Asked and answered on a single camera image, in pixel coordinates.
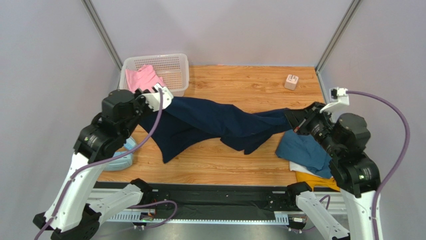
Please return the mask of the navy blue t shirt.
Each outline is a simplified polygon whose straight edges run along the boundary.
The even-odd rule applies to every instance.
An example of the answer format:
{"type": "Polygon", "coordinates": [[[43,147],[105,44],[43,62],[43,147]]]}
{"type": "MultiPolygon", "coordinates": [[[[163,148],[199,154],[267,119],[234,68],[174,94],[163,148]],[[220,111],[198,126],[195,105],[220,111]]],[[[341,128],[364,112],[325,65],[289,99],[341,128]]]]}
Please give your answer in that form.
{"type": "Polygon", "coordinates": [[[226,146],[249,155],[272,135],[291,130],[287,108],[248,113],[232,104],[176,97],[163,110],[151,138],[166,164],[192,145],[219,138],[226,146]]]}

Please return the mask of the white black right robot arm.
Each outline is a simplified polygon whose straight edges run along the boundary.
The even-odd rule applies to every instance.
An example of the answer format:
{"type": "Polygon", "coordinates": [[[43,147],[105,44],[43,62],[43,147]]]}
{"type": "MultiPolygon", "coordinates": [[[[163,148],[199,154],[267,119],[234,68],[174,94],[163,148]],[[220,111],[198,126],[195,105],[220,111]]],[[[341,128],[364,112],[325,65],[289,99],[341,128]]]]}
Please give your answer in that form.
{"type": "Polygon", "coordinates": [[[311,135],[331,157],[329,168],[345,203],[349,229],[319,202],[306,182],[287,186],[288,202],[304,212],[325,240],[373,240],[373,198],[381,180],[377,165],[364,150],[371,137],[365,119],[343,113],[333,123],[326,105],[314,102],[285,113],[293,131],[311,135]]]}

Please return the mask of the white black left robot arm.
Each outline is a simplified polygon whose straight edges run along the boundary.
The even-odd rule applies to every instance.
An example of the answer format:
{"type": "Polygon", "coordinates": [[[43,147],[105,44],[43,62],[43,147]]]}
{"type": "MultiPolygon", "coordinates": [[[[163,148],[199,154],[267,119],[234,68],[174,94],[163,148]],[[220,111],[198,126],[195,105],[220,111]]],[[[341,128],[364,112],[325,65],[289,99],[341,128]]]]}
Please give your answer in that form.
{"type": "Polygon", "coordinates": [[[39,231],[51,231],[53,240],[89,240],[100,226],[121,211],[140,204],[152,188],[132,180],[123,189],[88,203],[100,174],[122,148],[141,119],[153,112],[148,92],[118,89],[102,100],[102,110],[83,128],[73,147],[64,183],[51,207],[36,214],[39,231]]]}

